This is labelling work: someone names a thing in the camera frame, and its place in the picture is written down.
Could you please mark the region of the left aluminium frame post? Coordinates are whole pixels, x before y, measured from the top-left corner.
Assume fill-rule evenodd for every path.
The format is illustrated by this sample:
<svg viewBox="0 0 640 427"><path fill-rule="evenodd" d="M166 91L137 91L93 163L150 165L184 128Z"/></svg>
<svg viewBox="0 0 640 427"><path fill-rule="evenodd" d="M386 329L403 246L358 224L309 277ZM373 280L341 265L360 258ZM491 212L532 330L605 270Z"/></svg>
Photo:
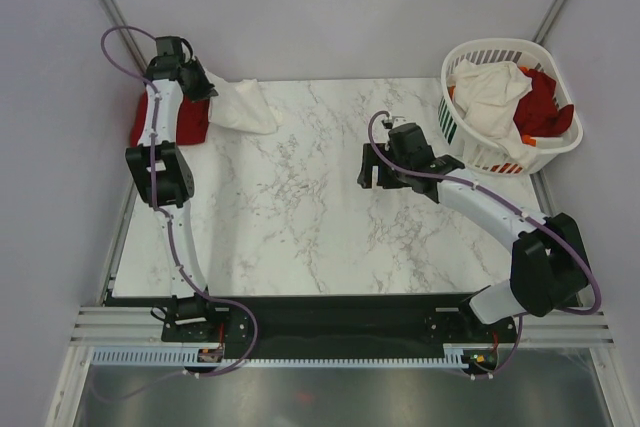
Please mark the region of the left aluminium frame post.
<svg viewBox="0 0 640 427"><path fill-rule="evenodd" d="M143 78L147 63L145 62L141 48L135 40L133 33L139 33L147 38L151 38L151 35L143 29L130 26L116 0L98 0L98 2L110 22L110 27L100 37L100 49L103 56L116 70L129 78L135 79L139 84L147 86L149 81ZM123 64L119 63L107 50L106 43L112 34L116 34L118 36L120 43L125 48L129 60L132 62L132 68L127 68Z"/></svg>

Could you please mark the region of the aluminium rail front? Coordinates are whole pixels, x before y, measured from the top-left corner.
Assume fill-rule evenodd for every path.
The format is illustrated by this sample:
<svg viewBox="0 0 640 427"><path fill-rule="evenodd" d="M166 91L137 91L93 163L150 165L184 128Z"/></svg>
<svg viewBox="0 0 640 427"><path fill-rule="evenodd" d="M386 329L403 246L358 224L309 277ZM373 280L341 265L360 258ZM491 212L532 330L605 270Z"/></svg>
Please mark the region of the aluminium rail front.
<svg viewBox="0 0 640 427"><path fill-rule="evenodd" d="M70 343L75 346L156 346L162 326L139 307L82 307ZM612 333L605 315L577 316L553 312L523 319L525 348L611 348Z"/></svg>

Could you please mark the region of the white t shirt in basket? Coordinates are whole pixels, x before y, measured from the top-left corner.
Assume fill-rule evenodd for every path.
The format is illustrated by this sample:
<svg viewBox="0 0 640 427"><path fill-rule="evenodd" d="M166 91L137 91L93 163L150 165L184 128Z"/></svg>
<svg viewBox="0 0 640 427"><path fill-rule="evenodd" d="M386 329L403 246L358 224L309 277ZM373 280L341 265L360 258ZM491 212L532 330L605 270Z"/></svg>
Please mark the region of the white t shirt in basket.
<svg viewBox="0 0 640 427"><path fill-rule="evenodd" d="M535 149L522 142L514 114L520 99L531 91L531 81L516 63L474 64L463 59L447 78L447 86L454 87L452 100L471 129L523 168L530 166Z"/></svg>

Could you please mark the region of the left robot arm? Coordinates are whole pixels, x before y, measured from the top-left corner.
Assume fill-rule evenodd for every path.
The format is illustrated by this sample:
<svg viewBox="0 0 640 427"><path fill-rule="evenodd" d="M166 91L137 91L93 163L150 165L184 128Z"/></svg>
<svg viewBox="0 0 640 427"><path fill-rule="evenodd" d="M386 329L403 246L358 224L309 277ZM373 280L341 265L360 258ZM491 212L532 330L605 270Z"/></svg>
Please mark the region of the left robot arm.
<svg viewBox="0 0 640 427"><path fill-rule="evenodd" d="M172 333L185 326L196 339L208 340L218 332L220 318L202 298L207 281L191 224L195 180L179 148L177 130L184 101L207 101L218 92L186 39L157 37L155 46L156 55L142 77L147 100L144 123L138 140L125 151L139 197L154 211L173 265L170 300L154 306L151 313Z"/></svg>

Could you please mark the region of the white laundry basket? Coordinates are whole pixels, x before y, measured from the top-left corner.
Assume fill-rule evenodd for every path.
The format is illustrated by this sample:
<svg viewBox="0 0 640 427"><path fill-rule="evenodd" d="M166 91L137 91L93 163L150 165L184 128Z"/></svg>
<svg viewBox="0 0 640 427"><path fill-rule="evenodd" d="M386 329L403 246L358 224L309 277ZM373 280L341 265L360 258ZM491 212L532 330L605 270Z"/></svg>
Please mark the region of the white laundry basket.
<svg viewBox="0 0 640 427"><path fill-rule="evenodd" d="M581 122L553 58L531 41L465 42L445 57L441 86L440 131L470 168L532 174L582 141Z"/></svg>

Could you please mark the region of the white t shirt red print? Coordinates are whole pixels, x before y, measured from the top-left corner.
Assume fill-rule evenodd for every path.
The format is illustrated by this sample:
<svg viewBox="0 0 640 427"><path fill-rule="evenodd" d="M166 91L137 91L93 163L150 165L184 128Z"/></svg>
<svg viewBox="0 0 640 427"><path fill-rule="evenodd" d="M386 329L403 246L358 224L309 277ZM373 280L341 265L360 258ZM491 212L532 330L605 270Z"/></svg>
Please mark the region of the white t shirt red print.
<svg viewBox="0 0 640 427"><path fill-rule="evenodd" d="M210 124L234 131L269 135L282 125L282 114L268 105L256 79L229 83L206 70L217 96L209 99Z"/></svg>

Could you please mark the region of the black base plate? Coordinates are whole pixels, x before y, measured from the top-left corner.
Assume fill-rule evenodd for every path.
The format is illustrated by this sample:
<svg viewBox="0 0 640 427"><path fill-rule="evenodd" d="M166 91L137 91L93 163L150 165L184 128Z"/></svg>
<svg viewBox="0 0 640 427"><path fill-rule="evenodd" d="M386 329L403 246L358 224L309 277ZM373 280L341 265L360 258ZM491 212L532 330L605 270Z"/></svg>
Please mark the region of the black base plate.
<svg viewBox="0 0 640 427"><path fill-rule="evenodd" d="M221 343L224 357L408 358L442 354L447 344L503 346L515 322L484 325L468 294L236 297L206 301L206 319L164 327L165 342Z"/></svg>

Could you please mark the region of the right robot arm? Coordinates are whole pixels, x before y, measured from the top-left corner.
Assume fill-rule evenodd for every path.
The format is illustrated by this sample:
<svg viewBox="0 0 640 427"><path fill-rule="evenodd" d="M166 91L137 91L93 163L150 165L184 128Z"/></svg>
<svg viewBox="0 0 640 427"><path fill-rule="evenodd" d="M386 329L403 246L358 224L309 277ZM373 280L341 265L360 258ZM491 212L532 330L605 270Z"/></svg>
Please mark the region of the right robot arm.
<svg viewBox="0 0 640 427"><path fill-rule="evenodd" d="M390 127L384 143L364 144L357 182L364 189L409 188L462 214L509 252L509 278L472 295L458 315L459 331L469 340L483 339L507 317L563 309L590 284L572 217L530 212L484 187L455 157L436 156L415 123Z"/></svg>

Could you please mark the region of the red t shirt in basket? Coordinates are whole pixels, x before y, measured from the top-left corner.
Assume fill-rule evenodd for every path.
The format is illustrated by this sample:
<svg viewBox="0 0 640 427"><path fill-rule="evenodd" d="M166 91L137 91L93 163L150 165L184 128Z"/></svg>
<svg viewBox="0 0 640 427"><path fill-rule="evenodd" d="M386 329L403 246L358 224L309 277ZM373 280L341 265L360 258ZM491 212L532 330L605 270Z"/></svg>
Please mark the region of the red t shirt in basket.
<svg viewBox="0 0 640 427"><path fill-rule="evenodd" d="M531 91L520 99L514 123L522 137L552 138L564 134L572 124L574 105L558 108L554 103L557 82L546 73L522 68L531 80Z"/></svg>

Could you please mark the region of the folded red t shirt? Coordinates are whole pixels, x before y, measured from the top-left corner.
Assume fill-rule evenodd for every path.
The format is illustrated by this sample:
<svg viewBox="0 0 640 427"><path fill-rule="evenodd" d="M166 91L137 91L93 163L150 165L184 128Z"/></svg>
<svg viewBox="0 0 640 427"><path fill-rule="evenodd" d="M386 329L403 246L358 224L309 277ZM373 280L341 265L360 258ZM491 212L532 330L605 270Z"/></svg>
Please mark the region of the folded red t shirt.
<svg viewBox="0 0 640 427"><path fill-rule="evenodd" d="M130 147L135 147L142 135L147 105L147 94L143 93L139 98L134 124L130 131ZM177 118L176 143L178 146L193 146L205 142L209 126L208 114L208 100L192 102L188 98L183 99Z"/></svg>

